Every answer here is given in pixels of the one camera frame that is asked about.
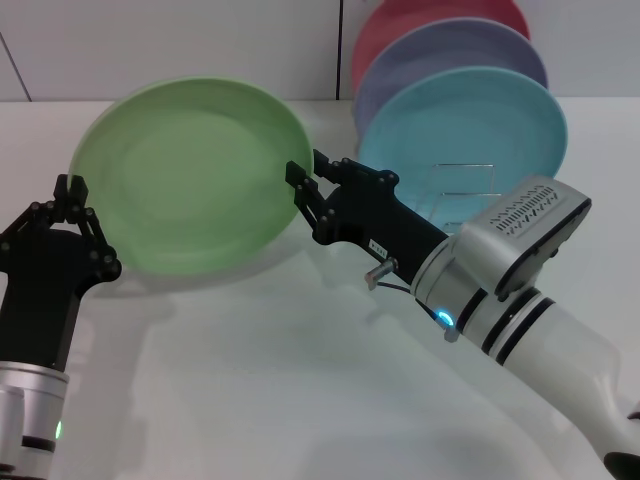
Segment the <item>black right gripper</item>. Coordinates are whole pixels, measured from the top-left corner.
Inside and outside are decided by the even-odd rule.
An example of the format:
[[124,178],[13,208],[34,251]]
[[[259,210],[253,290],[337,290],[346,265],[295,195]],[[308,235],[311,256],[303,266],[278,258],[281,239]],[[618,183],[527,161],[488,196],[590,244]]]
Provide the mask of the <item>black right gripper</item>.
[[446,234],[402,204],[394,189],[399,176],[375,170],[349,158],[332,160],[313,150],[318,184],[293,161],[286,165],[285,181],[294,189],[294,204],[321,245],[352,243],[379,263],[390,260],[393,273],[412,283],[427,257]]

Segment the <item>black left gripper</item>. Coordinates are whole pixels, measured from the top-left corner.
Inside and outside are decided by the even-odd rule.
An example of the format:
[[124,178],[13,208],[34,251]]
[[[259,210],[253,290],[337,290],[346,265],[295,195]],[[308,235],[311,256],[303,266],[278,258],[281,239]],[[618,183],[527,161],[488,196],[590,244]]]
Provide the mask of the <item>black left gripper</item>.
[[[101,283],[121,276],[122,264],[95,209],[86,205],[88,196],[82,176],[60,174],[53,199],[32,202],[1,233],[1,271],[8,277],[1,305],[3,361],[64,371],[82,296],[97,276]],[[65,219],[81,235],[37,229]]]

